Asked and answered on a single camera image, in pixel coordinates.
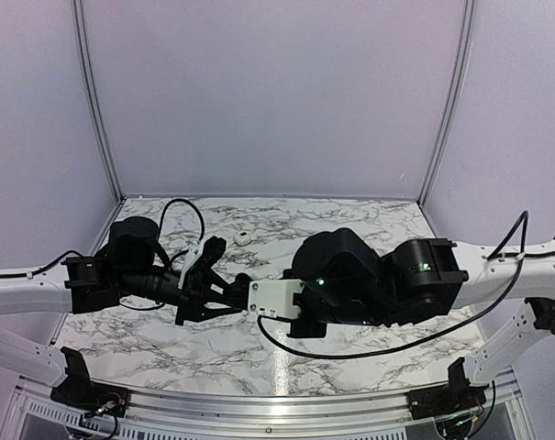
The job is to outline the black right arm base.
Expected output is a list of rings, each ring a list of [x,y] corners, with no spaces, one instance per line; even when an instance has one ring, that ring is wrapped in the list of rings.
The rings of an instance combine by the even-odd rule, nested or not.
[[[473,386],[465,374],[465,358],[459,357],[448,367],[448,382],[411,390],[407,393],[408,409],[413,420],[438,417],[468,410],[486,403],[487,384]]]

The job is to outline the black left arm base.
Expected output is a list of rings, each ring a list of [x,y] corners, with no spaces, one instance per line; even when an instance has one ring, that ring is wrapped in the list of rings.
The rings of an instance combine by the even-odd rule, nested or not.
[[[50,399],[88,412],[97,410],[109,402],[114,407],[106,412],[123,417],[127,411],[129,389],[91,379],[83,355],[68,347],[61,349],[65,357],[65,380],[50,393]]]

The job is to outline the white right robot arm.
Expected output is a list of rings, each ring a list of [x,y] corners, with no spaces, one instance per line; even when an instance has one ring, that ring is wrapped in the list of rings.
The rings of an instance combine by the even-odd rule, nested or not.
[[[555,334],[555,239],[535,247],[483,247],[447,238],[409,239],[380,255],[348,228],[307,238],[280,282],[272,316],[297,338],[330,324],[417,325],[476,303],[490,313],[506,299],[521,308],[481,348],[450,366],[438,403],[458,410],[539,340]]]

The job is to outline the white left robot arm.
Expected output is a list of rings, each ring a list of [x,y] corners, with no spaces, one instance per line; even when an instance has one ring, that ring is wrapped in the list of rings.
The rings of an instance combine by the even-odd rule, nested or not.
[[[176,270],[159,234],[154,221],[133,216],[112,224],[107,243],[93,256],[68,251],[42,268],[0,273],[0,315],[88,314],[130,296],[176,307],[178,325],[246,310],[250,276],[227,282],[213,270],[225,239],[200,239]],[[37,346],[0,329],[0,367],[51,387],[81,408],[99,400],[99,388],[76,350]]]

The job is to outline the black earbud charging case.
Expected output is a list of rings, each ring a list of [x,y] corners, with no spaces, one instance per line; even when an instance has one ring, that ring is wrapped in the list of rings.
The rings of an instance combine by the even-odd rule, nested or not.
[[[239,294],[247,295],[249,293],[250,284],[253,282],[251,276],[246,273],[239,273],[234,280],[233,289]]]

